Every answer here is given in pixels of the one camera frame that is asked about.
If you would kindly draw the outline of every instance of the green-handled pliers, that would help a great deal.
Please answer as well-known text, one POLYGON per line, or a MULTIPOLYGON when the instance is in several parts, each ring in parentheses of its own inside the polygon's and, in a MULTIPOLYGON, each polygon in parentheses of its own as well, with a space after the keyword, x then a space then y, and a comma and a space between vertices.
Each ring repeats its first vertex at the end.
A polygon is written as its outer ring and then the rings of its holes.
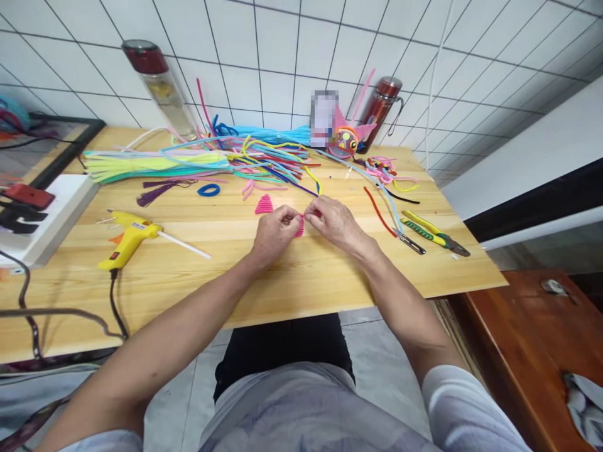
POLYGON ((460 256, 471 256, 471 253, 466 248, 464 248, 458 242, 452 240, 449 235, 444 234, 429 221, 424 220, 418 215, 415 215, 410 210, 403 210, 402 213, 408 217, 402 218, 402 223, 416 233, 420 234, 422 237, 431 240, 432 242, 437 243, 439 246, 449 249, 460 256))

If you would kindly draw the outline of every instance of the red bottle cap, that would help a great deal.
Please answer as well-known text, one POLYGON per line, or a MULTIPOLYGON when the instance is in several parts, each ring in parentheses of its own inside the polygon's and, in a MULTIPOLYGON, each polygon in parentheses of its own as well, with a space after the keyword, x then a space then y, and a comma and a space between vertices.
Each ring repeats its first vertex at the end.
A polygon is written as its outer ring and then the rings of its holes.
POLYGON ((121 48, 136 72, 158 74, 169 70, 157 44, 145 40, 127 40, 121 44, 121 48))
POLYGON ((396 97, 402 89, 402 82, 396 77, 383 77, 377 84, 377 92, 386 97, 396 97))

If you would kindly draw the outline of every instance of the power strip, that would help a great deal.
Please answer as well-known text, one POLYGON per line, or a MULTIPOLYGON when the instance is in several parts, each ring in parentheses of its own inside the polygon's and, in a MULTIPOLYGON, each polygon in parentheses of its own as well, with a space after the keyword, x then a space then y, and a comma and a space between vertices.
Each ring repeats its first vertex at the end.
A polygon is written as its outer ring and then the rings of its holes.
MULTIPOLYGON (((60 175, 46 189, 56 196, 44 211, 48 216, 38 224, 32 234, 14 234, 0 230, 0 249, 19 259, 29 268, 45 266, 77 220, 88 207, 100 186, 85 175, 60 175)), ((0 268, 19 267, 0 256, 0 268)))

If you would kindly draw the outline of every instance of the hand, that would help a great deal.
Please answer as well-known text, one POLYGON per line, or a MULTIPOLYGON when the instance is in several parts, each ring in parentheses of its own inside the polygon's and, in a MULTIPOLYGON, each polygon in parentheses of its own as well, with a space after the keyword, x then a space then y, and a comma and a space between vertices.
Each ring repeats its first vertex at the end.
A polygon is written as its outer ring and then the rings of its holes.
POLYGON ((274 212, 261 217, 251 255, 262 265, 274 264, 299 231, 301 220, 300 213, 288 205, 282 205, 274 212))
POLYGON ((314 199, 304 218, 329 242, 350 254, 362 255, 377 247, 377 242, 358 226, 352 212, 328 196, 314 199))

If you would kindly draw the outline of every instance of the white sleeve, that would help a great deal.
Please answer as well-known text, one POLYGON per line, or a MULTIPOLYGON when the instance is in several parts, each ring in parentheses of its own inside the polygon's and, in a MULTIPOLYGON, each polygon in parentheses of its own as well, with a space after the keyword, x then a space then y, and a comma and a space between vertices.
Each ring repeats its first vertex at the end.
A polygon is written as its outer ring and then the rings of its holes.
POLYGON ((77 441, 60 452, 143 452, 143 440, 129 430, 110 430, 77 441))
POLYGON ((425 375, 422 391, 433 442, 444 451, 530 450, 503 410, 466 370, 434 367, 425 375))

